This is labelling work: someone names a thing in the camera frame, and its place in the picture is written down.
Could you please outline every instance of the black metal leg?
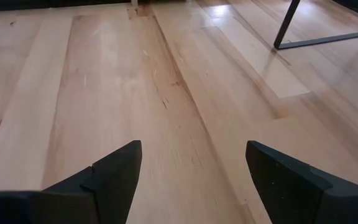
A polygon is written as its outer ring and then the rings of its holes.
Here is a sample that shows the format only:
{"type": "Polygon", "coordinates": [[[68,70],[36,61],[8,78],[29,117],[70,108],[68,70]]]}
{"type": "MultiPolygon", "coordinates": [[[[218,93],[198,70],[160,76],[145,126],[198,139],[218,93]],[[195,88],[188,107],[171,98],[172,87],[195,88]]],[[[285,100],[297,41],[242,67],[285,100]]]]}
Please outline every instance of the black metal leg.
{"type": "Polygon", "coordinates": [[[280,48],[280,44],[283,41],[284,35],[287,32],[288,26],[291,23],[292,17],[295,14],[296,9],[298,8],[300,0],[293,0],[288,8],[287,14],[285,15],[284,21],[281,24],[280,30],[278,31],[276,40],[274,40],[274,47],[276,49],[280,48]]]}
{"type": "Polygon", "coordinates": [[[332,37],[323,37],[313,40],[302,40],[298,42],[290,42],[290,43],[284,43],[282,44],[283,38],[285,33],[287,32],[288,26],[291,23],[292,17],[295,14],[296,9],[298,8],[300,0],[292,0],[290,7],[288,8],[287,14],[285,15],[284,21],[281,24],[280,30],[278,31],[278,34],[276,36],[276,39],[274,41],[274,47],[277,50],[282,49],[290,49],[295,47],[304,47],[304,46],[311,46],[316,44],[324,44],[324,43],[330,43],[340,40],[348,40],[353,38],[358,38],[358,32],[353,34],[344,34],[344,35],[336,35],[332,37]]]}

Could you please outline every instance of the light maple floorboard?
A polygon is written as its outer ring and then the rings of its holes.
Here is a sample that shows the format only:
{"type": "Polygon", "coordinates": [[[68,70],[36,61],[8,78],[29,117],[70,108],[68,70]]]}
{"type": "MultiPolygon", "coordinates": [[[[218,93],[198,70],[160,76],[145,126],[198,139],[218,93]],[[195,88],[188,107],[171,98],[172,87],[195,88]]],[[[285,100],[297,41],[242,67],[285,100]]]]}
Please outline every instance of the light maple floorboard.
{"type": "MultiPolygon", "coordinates": [[[[272,50],[288,1],[0,12],[0,190],[44,189],[133,139],[128,223],[270,223],[258,140],[358,184],[358,39],[272,50]]],[[[302,1],[285,41],[358,31],[302,1]]]]}

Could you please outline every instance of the wooden floor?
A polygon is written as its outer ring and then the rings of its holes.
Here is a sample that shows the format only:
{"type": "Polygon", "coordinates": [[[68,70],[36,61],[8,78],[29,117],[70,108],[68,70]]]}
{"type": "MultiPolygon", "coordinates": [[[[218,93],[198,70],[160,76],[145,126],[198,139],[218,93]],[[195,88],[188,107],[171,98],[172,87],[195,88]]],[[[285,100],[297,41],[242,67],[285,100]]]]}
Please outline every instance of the wooden floor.
{"type": "MultiPolygon", "coordinates": [[[[272,50],[289,0],[0,12],[0,190],[44,189],[133,139],[128,223],[270,223],[258,140],[358,183],[358,39],[272,50]]],[[[358,31],[305,0],[285,41],[358,31]]]]}

